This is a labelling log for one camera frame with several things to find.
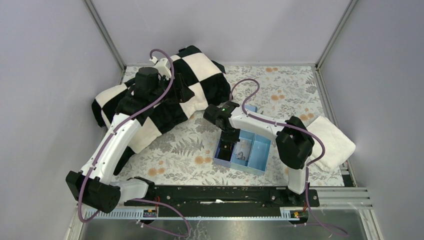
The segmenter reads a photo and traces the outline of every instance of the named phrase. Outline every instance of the black metal base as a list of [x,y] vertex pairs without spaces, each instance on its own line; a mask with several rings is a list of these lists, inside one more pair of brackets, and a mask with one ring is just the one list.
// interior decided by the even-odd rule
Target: black metal base
[[[305,193],[298,195],[286,187],[275,186],[149,186],[145,199],[159,197],[185,217],[280,217],[280,207],[304,207]],[[319,207],[316,190],[309,190],[311,207]],[[125,206],[149,206],[127,201]],[[178,217],[167,207],[159,206],[160,217]]]

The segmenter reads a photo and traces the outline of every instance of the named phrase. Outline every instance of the gray floor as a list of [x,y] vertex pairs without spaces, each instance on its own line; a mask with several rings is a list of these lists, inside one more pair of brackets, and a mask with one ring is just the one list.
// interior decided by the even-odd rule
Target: gray floor
[[[323,223],[334,224],[348,231],[350,237],[333,234],[330,240],[366,240],[361,218],[355,210],[315,210]],[[184,234],[186,227],[179,220],[157,220],[152,225]],[[191,220],[190,237],[178,238],[146,227],[135,220],[94,219],[84,225],[80,240],[327,240],[331,233],[320,226],[293,227],[287,221],[268,220]]]

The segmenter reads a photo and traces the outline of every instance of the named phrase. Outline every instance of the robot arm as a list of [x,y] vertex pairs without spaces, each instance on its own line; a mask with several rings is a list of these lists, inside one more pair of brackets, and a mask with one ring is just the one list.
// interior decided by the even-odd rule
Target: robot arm
[[[135,85],[118,104],[117,114],[113,117],[110,128],[100,145],[88,160],[88,162],[77,173],[70,171],[66,176],[66,183],[78,201],[83,181],[92,169],[86,180],[82,203],[96,208],[104,213],[110,213],[118,204],[135,199],[144,198],[148,184],[138,178],[125,181],[112,182],[114,170],[120,157],[129,142],[141,128],[140,122],[128,118],[151,103],[151,99],[157,99],[163,93],[167,79],[171,78],[169,62],[166,58],[152,60],[154,67],[142,67],[135,77]],[[182,80],[178,78],[176,84],[172,85],[172,92],[164,99],[170,103],[186,101],[194,93],[184,88]]]
[[[256,112],[249,115],[260,117],[274,124],[266,123],[248,116],[242,107],[232,101],[227,101],[222,107],[209,105],[203,117],[216,125],[225,133],[222,141],[235,144],[239,141],[240,129],[261,135],[276,143],[280,160],[288,166],[288,188],[296,194],[305,191],[306,164],[312,154],[314,140],[297,130],[278,126],[280,119],[264,116]],[[306,130],[302,121],[292,116],[287,124]]]

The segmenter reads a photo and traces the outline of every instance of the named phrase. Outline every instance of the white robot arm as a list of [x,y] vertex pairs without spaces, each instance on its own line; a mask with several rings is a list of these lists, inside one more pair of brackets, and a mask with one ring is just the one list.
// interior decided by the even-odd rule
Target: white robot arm
[[[252,116],[270,123],[257,120]],[[241,106],[231,101],[227,101],[220,108],[209,105],[203,117],[226,133],[221,141],[229,144],[235,144],[239,140],[240,129],[275,142],[280,160],[288,166],[288,189],[296,194],[302,194],[305,191],[306,164],[310,160],[309,156],[314,146],[312,137],[289,127],[277,125],[283,122],[281,119],[248,110],[245,113]],[[295,116],[286,123],[306,130],[302,121]]]

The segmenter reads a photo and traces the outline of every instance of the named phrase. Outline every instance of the white cable tie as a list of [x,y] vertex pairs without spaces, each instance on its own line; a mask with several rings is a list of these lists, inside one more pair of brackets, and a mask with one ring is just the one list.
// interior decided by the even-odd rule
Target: white cable tie
[[152,62],[153,64],[156,64],[158,62],[158,59],[153,56],[151,59],[149,59],[150,62]]

